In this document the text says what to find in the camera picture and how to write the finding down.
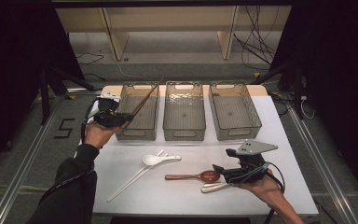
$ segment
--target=plastic storage container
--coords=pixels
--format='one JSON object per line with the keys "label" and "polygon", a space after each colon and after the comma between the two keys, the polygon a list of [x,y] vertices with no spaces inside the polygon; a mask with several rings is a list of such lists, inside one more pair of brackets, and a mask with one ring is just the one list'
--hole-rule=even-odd
{"label": "plastic storage container", "polygon": [[205,109],[200,82],[167,82],[163,130],[166,141],[203,141]]}
{"label": "plastic storage container", "polygon": [[262,124],[244,82],[212,82],[208,98],[217,140],[257,137]]}
{"label": "plastic storage container", "polygon": [[[157,84],[152,82],[128,82],[123,85],[119,113],[131,113],[142,102]],[[156,140],[159,105],[159,87],[150,94],[144,106],[136,114],[132,122],[120,133],[116,133],[117,140]]]}

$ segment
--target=white table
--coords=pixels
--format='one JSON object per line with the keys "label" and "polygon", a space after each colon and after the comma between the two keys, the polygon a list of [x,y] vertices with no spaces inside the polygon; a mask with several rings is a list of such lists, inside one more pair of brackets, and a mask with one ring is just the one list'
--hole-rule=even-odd
{"label": "white table", "polygon": [[[165,90],[160,88],[161,95]],[[238,159],[227,156],[226,148],[237,149],[243,142],[216,139],[210,103],[204,94],[206,131],[202,142],[166,142],[162,130],[164,98],[160,99],[157,139],[151,142],[118,142],[115,137],[103,147],[95,161],[98,174],[97,192],[93,212],[115,216],[169,216],[169,217],[251,217],[264,216],[269,208],[251,192],[228,187],[211,193],[201,193],[203,185],[198,179],[170,180],[170,175],[195,175],[212,170],[212,164],[227,169],[239,168]],[[265,161],[276,164],[286,182],[285,197],[301,216],[316,216],[318,211],[296,162],[293,150],[271,98],[252,96],[262,122],[255,141],[278,145],[278,149],[263,153]],[[163,162],[121,192],[115,199],[107,199],[144,164],[143,155],[157,154],[161,150],[179,155],[180,161]],[[278,171],[269,167],[279,178]]]}

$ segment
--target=black sleeve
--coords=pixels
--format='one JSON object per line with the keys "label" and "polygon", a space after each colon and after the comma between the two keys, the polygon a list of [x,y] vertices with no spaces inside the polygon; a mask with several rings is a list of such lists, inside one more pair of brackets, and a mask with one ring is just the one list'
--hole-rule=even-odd
{"label": "black sleeve", "polygon": [[[87,172],[98,154],[96,147],[87,144],[78,146],[76,156],[60,164],[55,185]],[[96,185],[94,171],[63,185],[37,206],[27,223],[91,223]]]}

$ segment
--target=printed number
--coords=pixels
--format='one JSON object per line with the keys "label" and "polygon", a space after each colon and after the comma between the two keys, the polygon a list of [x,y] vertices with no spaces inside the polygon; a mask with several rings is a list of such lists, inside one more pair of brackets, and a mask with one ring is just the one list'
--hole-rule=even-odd
{"label": "printed number", "polygon": [[63,128],[63,124],[66,122],[66,121],[72,121],[72,120],[75,120],[75,119],[63,119],[61,121],[61,125],[60,125],[60,128],[58,129],[58,131],[68,131],[68,134],[66,136],[54,136],[54,139],[63,139],[63,138],[69,138],[69,136],[71,135],[71,132],[73,130],[73,128]]}

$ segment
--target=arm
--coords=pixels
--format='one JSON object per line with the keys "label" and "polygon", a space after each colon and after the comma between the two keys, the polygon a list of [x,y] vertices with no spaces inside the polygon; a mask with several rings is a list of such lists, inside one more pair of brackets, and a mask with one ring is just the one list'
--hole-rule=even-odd
{"label": "arm", "polygon": [[[100,148],[119,127],[104,128],[92,122],[87,126],[85,144],[77,147],[76,156],[63,161],[56,174],[55,185],[87,172]],[[49,194],[36,208],[27,223],[91,223],[97,175],[93,171]]]}
{"label": "arm", "polygon": [[261,201],[281,217],[286,224],[303,224],[304,221],[296,213],[293,206],[284,198],[278,184],[269,176],[265,175],[263,179],[251,184],[238,184],[236,187],[251,191]]}

